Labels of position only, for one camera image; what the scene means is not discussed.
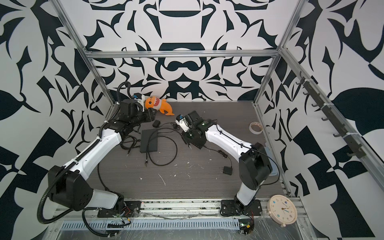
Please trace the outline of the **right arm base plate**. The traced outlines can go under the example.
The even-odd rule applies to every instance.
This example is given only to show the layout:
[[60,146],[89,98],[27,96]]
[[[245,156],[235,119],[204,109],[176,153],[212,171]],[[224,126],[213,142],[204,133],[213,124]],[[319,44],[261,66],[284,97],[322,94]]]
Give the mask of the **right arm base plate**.
[[243,205],[238,200],[221,200],[220,214],[223,217],[232,216],[260,216],[263,209],[260,200],[253,199],[248,205]]

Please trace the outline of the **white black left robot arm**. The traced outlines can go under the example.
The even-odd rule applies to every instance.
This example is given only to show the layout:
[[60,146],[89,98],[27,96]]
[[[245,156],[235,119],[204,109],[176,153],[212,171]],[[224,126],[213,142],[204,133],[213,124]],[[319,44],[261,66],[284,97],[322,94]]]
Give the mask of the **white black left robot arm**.
[[[107,209],[117,214],[123,211],[123,195],[111,190],[93,189],[87,179],[103,158],[120,145],[135,127],[155,119],[156,110],[147,108],[145,100],[145,96],[135,94],[131,99],[118,101],[112,109],[111,118],[105,120],[100,127],[96,139],[62,167],[53,166],[49,170],[49,186],[37,209],[39,223],[53,223],[72,211]],[[44,206],[47,200],[67,207],[68,210],[46,219]]]

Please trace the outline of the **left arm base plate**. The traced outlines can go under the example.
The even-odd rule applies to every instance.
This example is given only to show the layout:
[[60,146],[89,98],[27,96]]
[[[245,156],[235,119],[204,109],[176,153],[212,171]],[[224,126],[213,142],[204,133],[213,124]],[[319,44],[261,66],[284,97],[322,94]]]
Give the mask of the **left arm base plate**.
[[123,218],[133,217],[141,211],[141,201],[124,201],[117,203],[112,209],[99,209],[98,218],[112,218],[118,215]]

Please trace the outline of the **black power adapter with cord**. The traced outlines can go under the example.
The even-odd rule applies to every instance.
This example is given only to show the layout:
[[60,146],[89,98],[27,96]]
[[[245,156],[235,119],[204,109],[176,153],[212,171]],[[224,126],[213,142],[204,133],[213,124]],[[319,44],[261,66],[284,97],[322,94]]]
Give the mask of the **black power adapter with cord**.
[[161,123],[159,120],[155,120],[153,127],[158,134],[171,134],[177,133],[180,134],[180,126],[175,122]]

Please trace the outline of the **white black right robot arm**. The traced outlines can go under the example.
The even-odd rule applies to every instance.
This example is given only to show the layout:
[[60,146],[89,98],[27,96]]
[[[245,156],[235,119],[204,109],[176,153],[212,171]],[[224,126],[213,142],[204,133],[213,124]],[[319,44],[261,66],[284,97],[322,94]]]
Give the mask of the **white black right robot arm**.
[[273,160],[265,147],[240,140],[225,131],[217,122],[204,120],[193,111],[186,116],[176,116],[176,124],[182,130],[182,138],[187,145],[201,149],[206,142],[217,145],[239,163],[241,187],[235,201],[241,207],[248,206],[256,196],[260,186],[273,172]]

